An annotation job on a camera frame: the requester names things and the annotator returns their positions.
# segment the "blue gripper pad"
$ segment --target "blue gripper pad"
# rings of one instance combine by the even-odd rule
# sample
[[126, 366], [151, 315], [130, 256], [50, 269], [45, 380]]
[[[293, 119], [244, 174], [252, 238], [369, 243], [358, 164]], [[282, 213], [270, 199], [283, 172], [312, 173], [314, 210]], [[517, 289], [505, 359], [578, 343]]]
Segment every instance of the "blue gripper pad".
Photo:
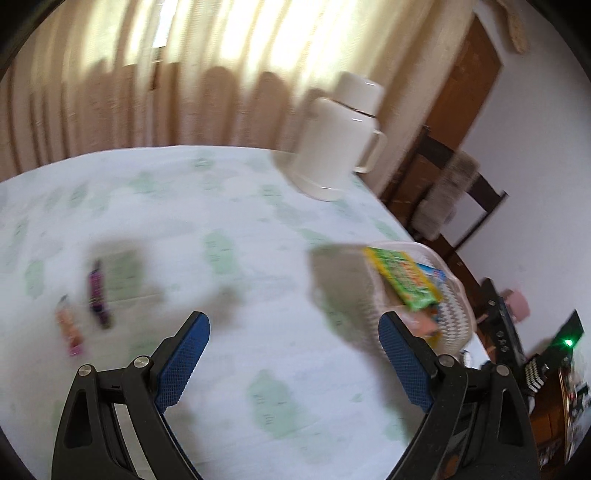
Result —
[[429, 391], [429, 375], [387, 314], [378, 325], [379, 341], [394, 367], [410, 403], [428, 412], [433, 405]]
[[179, 401], [209, 341], [209, 332], [209, 319], [201, 313], [168, 358], [158, 376], [158, 393], [154, 401], [160, 413]]

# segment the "tablecloth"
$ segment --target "tablecloth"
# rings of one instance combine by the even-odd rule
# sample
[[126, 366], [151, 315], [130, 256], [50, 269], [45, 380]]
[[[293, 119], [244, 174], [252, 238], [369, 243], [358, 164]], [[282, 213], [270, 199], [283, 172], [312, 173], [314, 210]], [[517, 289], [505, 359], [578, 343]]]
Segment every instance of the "tablecloth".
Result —
[[[284, 178], [288, 161], [248, 148], [140, 148], [0, 184], [0, 424], [38, 479], [50, 477], [78, 367], [149, 355], [193, 310], [209, 316], [210, 342], [165, 416], [204, 478], [386, 478], [423, 415], [372, 351], [354, 259], [360, 245], [408, 235], [357, 177], [343, 200], [320, 202]], [[88, 309], [98, 258], [109, 330]], [[85, 338], [75, 357], [54, 318], [65, 294]]]

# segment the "curtain fold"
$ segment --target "curtain fold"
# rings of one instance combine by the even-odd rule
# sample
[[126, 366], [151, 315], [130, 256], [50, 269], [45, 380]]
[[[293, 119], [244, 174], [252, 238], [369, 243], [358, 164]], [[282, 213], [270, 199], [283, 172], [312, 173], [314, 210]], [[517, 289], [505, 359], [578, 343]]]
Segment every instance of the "curtain fold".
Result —
[[[389, 135], [383, 174], [426, 116], [472, 4], [65, 0], [2, 80], [0, 174], [111, 148], [293, 151], [309, 104], [332, 90], [342, 70], [388, 91], [380, 113]], [[366, 176], [376, 191], [382, 174]]]

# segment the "white jug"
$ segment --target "white jug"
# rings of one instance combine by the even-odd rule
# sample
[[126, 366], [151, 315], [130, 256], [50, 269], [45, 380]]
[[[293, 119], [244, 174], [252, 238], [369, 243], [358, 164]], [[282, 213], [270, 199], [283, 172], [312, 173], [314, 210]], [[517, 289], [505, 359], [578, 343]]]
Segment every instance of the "white jug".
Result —
[[384, 89], [342, 72], [332, 99], [310, 106], [297, 154], [287, 175], [302, 192], [319, 200], [343, 197], [352, 171], [369, 172], [386, 146], [375, 114]]

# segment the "wall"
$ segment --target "wall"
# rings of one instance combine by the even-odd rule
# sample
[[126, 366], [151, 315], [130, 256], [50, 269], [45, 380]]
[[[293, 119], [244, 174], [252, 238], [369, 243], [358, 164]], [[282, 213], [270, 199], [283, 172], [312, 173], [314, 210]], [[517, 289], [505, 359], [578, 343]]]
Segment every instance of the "wall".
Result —
[[[512, 51], [495, 4], [475, 8], [504, 68], [462, 148], [510, 198], [460, 256], [477, 279], [523, 291], [526, 351], [576, 308], [587, 330], [577, 350], [591, 365], [591, 83], [552, 25], [515, 3], [531, 43], [524, 56]], [[445, 237], [455, 241], [480, 213], [463, 199]]]

